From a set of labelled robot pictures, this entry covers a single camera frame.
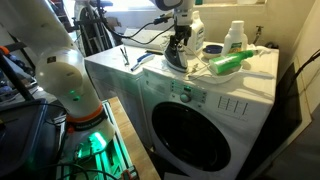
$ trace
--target white washing machine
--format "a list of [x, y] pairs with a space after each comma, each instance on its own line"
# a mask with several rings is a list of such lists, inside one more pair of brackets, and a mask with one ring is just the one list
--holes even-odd
[[[190, 69], [207, 63], [200, 60], [189, 59]], [[250, 58], [244, 68], [262, 76], [239, 73], [221, 84], [206, 71], [190, 78], [172, 70], [163, 58], [145, 66], [142, 96], [156, 153], [192, 179], [235, 179], [273, 106], [277, 64], [277, 50]]]
[[85, 57], [86, 68], [100, 99], [118, 96], [143, 145], [151, 147], [140, 90], [144, 65], [133, 72], [130, 70], [146, 50], [126, 46], [129, 65], [125, 65], [120, 48], [123, 49], [123, 45]]

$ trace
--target appliance top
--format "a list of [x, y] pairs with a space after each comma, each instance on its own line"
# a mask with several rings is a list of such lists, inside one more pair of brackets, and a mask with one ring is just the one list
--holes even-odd
[[198, 55], [198, 58], [188, 56], [188, 73], [181, 73], [170, 68], [164, 56], [156, 56], [143, 69], [145, 73], [152, 72], [168, 77], [170, 81], [183, 81], [205, 91], [273, 104], [277, 83], [278, 56], [278, 50], [270, 50], [270, 53], [260, 57], [248, 58], [242, 63], [245, 72], [236, 73], [228, 81], [221, 83], [219, 79], [215, 79], [217, 77], [211, 76], [211, 71], [208, 69], [209, 62], [202, 57], [202, 54]]

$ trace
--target white robotic arm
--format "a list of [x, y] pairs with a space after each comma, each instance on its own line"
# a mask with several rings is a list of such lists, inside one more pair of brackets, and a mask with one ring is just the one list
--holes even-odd
[[0, 0], [0, 4], [0, 25], [39, 57], [39, 85], [67, 109], [68, 124], [75, 130], [74, 140], [68, 138], [71, 146], [93, 132], [110, 141], [114, 129], [86, 73], [84, 58], [48, 1]]
[[187, 72], [188, 62], [184, 46], [191, 36], [193, 0], [151, 0], [160, 10], [173, 9], [175, 35], [170, 37], [170, 42], [164, 55], [168, 65], [178, 71]]

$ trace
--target window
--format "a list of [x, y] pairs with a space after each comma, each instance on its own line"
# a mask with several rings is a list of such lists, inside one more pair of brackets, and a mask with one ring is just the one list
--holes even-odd
[[[156, 8], [151, 0], [109, 0], [112, 7], [106, 7], [107, 11], [126, 11]], [[257, 4], [265, 4], [267, 0], [257, 0]], [[203, 0], [204, 5], [236, 4], [237, 0]]]

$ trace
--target black cable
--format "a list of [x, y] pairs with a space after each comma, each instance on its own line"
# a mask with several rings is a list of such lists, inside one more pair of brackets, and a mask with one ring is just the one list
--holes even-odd
[[12, 108], [8, 108], [8, 109], [5, 109], [3, 111], [10, 111], [10, 110], [14, 110], [14, 109], [20, 109], [20, 108], [23, 108], [23, 107], [28, 107], [28, 106], [38, 106], [38, 105], [44, 105], [44, 106], [54, 106], [54, 107], [58, 107], [58, 108], [61, 108], [63, 110], [65, 110], [66, 112], [68, 112], [68, 109], [63, 107], [63, 106], [60, 106], [60, 105], [57, 105], [57, 104], [49, 104], [49, 103], [31, 103], [31, 104], [22, 104], [20, 106], [16, 106], [16, 107], [12, 107]]
[[82, 33], [80, 33], [77, 38], [73, 41], [73, 43], [76, 43], [76, 41], [78, 41], [78, 39], [80, 38], [80, 36], [82, 35]]
[[56, 162], [59, 162], [59, 159], [60, 159], [62, 152], [63, 152], [63, 149], [64, 149], [66, 139], [67, 139], [67, 124], [65, 125], [64, 132], [63, 132], [61, 142], [60, 142], [60, 148], [58, 149], [58, 152], [56, 155], [56, 159], [55, 159]]
[[136, 34], [138, 34], [138, 33], [142, 30], [142, 28], [141, 28], [137, 33], [135, 33], [135, 34], [133, 34], [133, 35], [131, 35], [131, 36], [123, 36], [123, 35], [121, 35], [121, 34], [118, 34], [118, 33], [114, 32], [114, 31], [107, 25], [108, 22], [106, 22], [105, 18], [103, 18], [103, 15], [102, 15], [102, 10], [103, 10], [103, 9], [102, 9], [102, 7], [101, 7], [101, 1], [100, 1], [100, 0], [97, 0], [97, 8], [98, 8], [98, 14], [99, 14], [99, 16], [100, 16], [100, 19], [101, 19], [102, 23], [104, 24], [104, 26], [105, 26], [113, 35], [116, 35], [116, 36], [121, 37], [121, 38], [124, 38], [124, 39], [130, 39], [130, 38], [134, 37]]
[[308, 65], [310, 64], [312, 61], [316, 60], [318, 57], [320, 56], [320, 49], [318, 49], [315, 53], [313, 53], [313, 55], [308, 59], [307, 62], [305, 62], [299, 69], [298, 71], [293, 75], [291, 81], [290, 81], [290, 85], [289, 88], [287, 90], [287, 94], [290, 92], [295, 80], [297, 79], [297, 77], [300, 75], [300, 73], [302, 72], [302, 70]]
[[131, 35], [131, 36], [124, 36], [124, 35], [121, 35], [121, 34], [116, 33], [115, 31], [113, 31], [113, 30], [107, 25], [108, 22], [106, 22], [105, 18], [103, 18], [103, 14], [102, 14], [102, 10], [103, 10], [103, 9], [101, 8], [101, 1], [100, 1], [100, 0], [97, 0], [97, 8], [98, 8], [98, 14], [99, 14], [99, 16], [100, 16], [100, 19], [101, 19], [102, 23], [103, 23], [104, 26], [111, 32], [111, 34], [113, 34], [113, 35], [115, 35], [115, 36], [118, 36], [118, 37], [120, 37], [120, 38], [131, 39], [132, 41], [135, 41], [135, 42], [140, 43], [140, 44], [149, 44], [149, 43], [151, 43], [151, 42], [154, 41], [158, 36], [160, 36], [161, 34], [163, 34], [164, 32], [168, 31], [169, 29], [171, 29], [171, 28], [173, 27], [173, 25], [172, 25], [172, 26], [171, 26], [170, 28], [168, 28], [167, 30], [163, 31], [162, 33], [159, 33], [157, 36], [155, 36], [155, 37], [154, 37], [153, 39], [151, 39], [149, 42], [143, 43], [143, 42], [139, 42], [139, 41], [137, 41], [137, 40], [135, 40], [135, 39], [132, 39], [132, 38], [133, 38], [134, 36], [136, 36], [136, 35], [137, 35], [143, 28], [145, 28], [146, 26], [151, 25], [151, 24], [155, 24], [154, 22], [147, 23], [146, 25], [144, 25], [142, 28], [140, 28], [136, 33], [134, 33], [134, 34]]
[[34, 173], [39, 172], [39, 171], [43, 171], [45, 169], [51, 169], [51, 168], [56, 168], [56, 167], [62, 167], [63, 168], [64, 166], [71, 166], [71, 167], [75, 167], [75, 168], [79, 169], [80, 172], [82, 172], [85, 175], [86, 180], [90, 180], [89, 179], [89, 175], [87, 173], [87, 170], [85, 170], [83, 167], [81, 167], [81, 166], [79, 166], [77, 164], [72, 164], [72, 163], [51, 164], [51, 165], [44, 166], [44, 167], [41, 167], [41, 168], [35, 170]]
[[60, 121], [60, 122], [57, 122], [57, 123], [49, 122], [49, 121], [45, 121], [45, 122], [46, 122], [46, 123], [48, 123], [48, 124], [51, 124], [51, 125], [55, 125], [55, 126], [57, 126], [57, 125], [59, 125], [59, 124], [65, 123], [65, 122], [66, 122], [66, 120], [63, 120], [63, 121]]
[[107, 173], [107, 172], [105, 172], [105, 171], [101, 171], [101, 170], [98, 170], [98, 169], [88, 169], [88, 170], [86, 170], [86, 171], [87, 171], [87, 172], [102, 173], [102, 174], [105, 175], [105, 176], [108, 176], [108, 177], [110, 177], [110, 178], [112, 178], [112, 179], [114, 179], [114, 180], [117, 180], [116, 177], [112, 176], [111, 174], [109, 174], [109, 173]]
[[[87, 170], [85, 170], [85, 172], [86, 172], [86, 173], [87, 173], [87, 172], [102, 173], [103, 175], [108, 176], [108, 177], [110, 177], [111, 179], [118, 180], [118, 179], [117, 179], [116, 177], [114, 177], [113, 175], [111, 175], [111, 174], [109, 174], [109, 173], [107, 173], [107, 172], [105, 172], [105, 171], [98, 170], [98, 169], [87, 169]], [[59, 180], [60, 180], [60, 179], [63, 180], [63, 179], [66, 178], [66, 177], [73, 176], [73, 175], [76, 175], [76, 174], [78, 174], [78, 173], [80, 173], [80, 172], [73, 172], [73, 173], [70, 173], [70, 174], [66, 174], [66, 175], [64, 175], [63, 177], [59, 178]]]
[[174, 27], [174, 25], [170, 26], [168, 29], [166, 29], [166, 30], [162, 31], [161, 33], [157, 34], [155, 37], [153, 37], [153, 38], [152, 38], [150, 41], [148, 41], [148, 42], [140, 42], [140, 41], [137, 41], [137, 40], [135, 40], [135, 39], [130, 39], [130, 40], [132, 40], [132, 41], [134, 41], [134, 42], [137, 42], [137, 43], [139, 43], [139, 44], [149, 44], [149, 43], [151, 43], [152, 41], [154, 41], [157, 37], [159, 37], [161, 34], [169, 31], [169, 30], [170, 30], [171, 28], [173, 28], [173, 27]]

